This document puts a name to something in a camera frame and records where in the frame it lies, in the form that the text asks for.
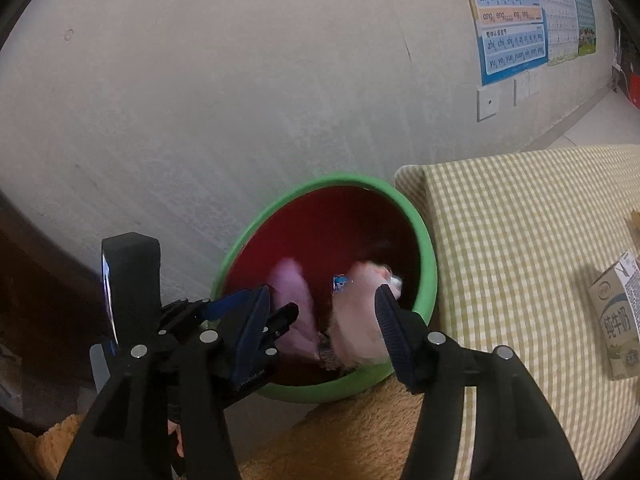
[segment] wall socket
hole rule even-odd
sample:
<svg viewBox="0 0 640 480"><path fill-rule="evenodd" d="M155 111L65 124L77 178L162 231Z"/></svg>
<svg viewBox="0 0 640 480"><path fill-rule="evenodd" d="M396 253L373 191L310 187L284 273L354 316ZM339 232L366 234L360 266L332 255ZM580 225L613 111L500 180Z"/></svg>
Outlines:
<svg viewBox="0 0 640 480"><path fill-rule="evenodd" d="M478 89L478 122L498 113L500 105L500 87L483 86Z"/></svg>

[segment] white wall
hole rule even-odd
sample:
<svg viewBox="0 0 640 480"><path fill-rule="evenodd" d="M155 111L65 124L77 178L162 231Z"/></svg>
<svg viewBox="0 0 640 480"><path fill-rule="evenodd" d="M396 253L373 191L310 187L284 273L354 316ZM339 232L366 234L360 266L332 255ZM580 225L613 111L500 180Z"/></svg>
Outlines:
<svg viewBox="0 0 640 480"><path fill-rule="evenodd" d="M158 237L165 298L204 296L295 184L390 180L548 129L610 77L609 4L593 3L597 53L536 69L517 108L499 83L477 123L467 0L34 0L0 53L0 188L96 269L101 238Z"/></svg>

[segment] brown fuzzy blanket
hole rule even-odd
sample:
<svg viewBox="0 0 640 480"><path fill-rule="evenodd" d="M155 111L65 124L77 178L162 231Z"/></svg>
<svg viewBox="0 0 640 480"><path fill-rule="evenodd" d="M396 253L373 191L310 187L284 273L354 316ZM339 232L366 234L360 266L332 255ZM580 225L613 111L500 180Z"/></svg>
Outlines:
<svg viewBox="0 0 640 480"><path fill-rule="evenodd" d="M241 464L242 478L400 478L421 402L422 396L408 394L393 376L351 399L319 406ZM72 415L39 438L12 432L32 463L53 479L81 422Z"/></svg>

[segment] green bowl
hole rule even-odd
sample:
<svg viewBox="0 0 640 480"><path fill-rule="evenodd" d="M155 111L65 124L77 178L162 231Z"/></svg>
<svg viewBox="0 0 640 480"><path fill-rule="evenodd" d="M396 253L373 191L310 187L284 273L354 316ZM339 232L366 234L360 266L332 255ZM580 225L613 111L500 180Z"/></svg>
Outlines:
<svg viewBox="0 0 640 480"><path fill-rule="evenodd" d="M222 295L225 280L231 270L236 258L240 255L245 245L254 236L256 231L269 219L276 211L293 200L312 191L325 187L335 186L355 186L372 190L391 201L405 216L415 232L420 257L420 277L418 280L417 294L413 306L413 311L422 316L425 322L429 322L436 298L437 271L436 259L431 245L429 233L416 211L415 207L398 190L383 180L371 176L363 176L349 173L334 173L307 182L283 197L276 200L252 222L249 228L236 240L230 251L223 260L220 273L213 285L211 297L219 298ZM372 365L358 368L353 372L339 379L308 386L284 386L270 383L262 387L258 392L265 397L285 402L297 402L306 404L317 404L329 402L331 400L343 399L360 393L374 384L379 383L391 375L393 368L390 363Z"/></svg>

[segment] checkered tablecloth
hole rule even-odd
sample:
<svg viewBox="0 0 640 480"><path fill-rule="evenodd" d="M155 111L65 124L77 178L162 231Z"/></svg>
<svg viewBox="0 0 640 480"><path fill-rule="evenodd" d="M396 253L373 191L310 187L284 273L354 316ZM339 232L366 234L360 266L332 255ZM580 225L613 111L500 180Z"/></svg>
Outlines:
<svg viewBox="0 0 640 480"><path fill-rule="evenodd" d="M511 346L595 479L640 413L638 380L610 378L587 292L623 251L638 252L640 146L404 166L396 187L434 241L444 331L468 348ZM457 478L468 478L474 416L470 389Z"/></svg>

